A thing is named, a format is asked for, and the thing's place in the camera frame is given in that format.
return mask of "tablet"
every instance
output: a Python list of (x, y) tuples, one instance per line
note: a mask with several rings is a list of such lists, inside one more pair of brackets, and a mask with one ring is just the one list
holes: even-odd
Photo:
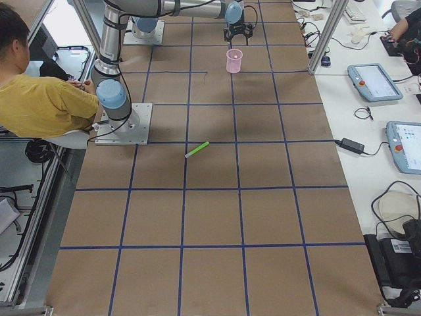
[(380, 64), (348, 66), (348, 75), (369, 102), (399, 100), (403, 94)]
[(388, 122), (386, 134), (396, 167), (403, 173), (421, 174), (421, 123)]

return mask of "hand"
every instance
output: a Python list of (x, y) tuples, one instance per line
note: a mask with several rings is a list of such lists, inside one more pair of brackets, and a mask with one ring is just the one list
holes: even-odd
[(68, 84), (71, 84), (75, 88), (82, 89), (82, 83), (80, 81), (77, 81), (77, 80), (67, 80), (66, 82)]
[(87, 93), (90, 93), (90, 94), (96, 95), (96, 89), (95, 89), (95, 86), (94, 86), (94, 85), (93, 85), (93, 83), (92, 83), (92, 80), (86, 80), (86, 81), (83, 83), (83, 87), (85, 88), (85, 91), (86, 91)]

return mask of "screen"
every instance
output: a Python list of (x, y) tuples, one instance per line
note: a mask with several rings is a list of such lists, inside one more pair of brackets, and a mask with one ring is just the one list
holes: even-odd
[(421, 170), (421, 126), (396, 124), (409, 169)]
[(360, 66), (355, 67), (368, 88), (368, 91), (374, 97), (393, 97), (398, 95), (387, 77), (377, 66)]

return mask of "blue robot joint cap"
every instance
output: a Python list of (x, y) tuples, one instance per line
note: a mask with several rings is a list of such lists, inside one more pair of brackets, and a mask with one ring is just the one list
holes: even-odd
[(126, 90), (123, 85), (114, 79), (107, 79), (97, 87), (99, 102), (108, 109), (119, 109), (126, 102)]

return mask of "highlighter pen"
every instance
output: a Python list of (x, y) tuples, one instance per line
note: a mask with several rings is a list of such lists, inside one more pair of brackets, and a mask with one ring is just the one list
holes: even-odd
[(186, 153), (184, 155), (185, 158), (188, 158), (192, 155), (194, 155), (195, 153), (197, 153), (198, 151), (201, 151), (203, 148), (205, 148), (206, 146), (209, 145), (209, 142), (204, 142), (203, 144), (201, 144), (199, 147), (196, 147), (195, 149), (193, 149), (192, 151), (190, 151), (189, 153)]

